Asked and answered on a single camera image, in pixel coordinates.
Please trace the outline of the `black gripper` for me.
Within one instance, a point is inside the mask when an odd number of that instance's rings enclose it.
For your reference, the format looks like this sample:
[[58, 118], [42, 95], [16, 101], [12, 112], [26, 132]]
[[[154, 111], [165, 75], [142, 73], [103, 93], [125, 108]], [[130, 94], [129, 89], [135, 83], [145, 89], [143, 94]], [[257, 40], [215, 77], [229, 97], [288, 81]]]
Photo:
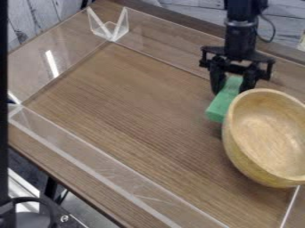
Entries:
[[257, 26], [228, 26], [224, 46], [205, 45], [199, 66], [210, 71], [211, 90], [224, 88], [225, 72], [244, 75], [240, 92], [256, 87], [258, 79], [269, 80], [276, 60], [256, 50]]

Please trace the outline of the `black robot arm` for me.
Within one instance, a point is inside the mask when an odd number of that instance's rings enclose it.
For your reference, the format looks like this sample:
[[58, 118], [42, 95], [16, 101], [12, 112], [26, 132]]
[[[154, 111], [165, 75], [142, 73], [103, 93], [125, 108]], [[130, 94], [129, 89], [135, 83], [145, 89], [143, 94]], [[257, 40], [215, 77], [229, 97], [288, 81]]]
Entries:
[[240, 93], [256, 87], [260, 79], [269, 80], [276, 59], [256, 50], [256, 40], [269, 39], [258, 35], [258, 17], [268, 8], [268, 0], [224, 0], [226, 10], [224, 46], [202, 47], [199, 66], [210, 71], [210, 85], [218, 94], [226, 83], [226, 74], [244, 77]]

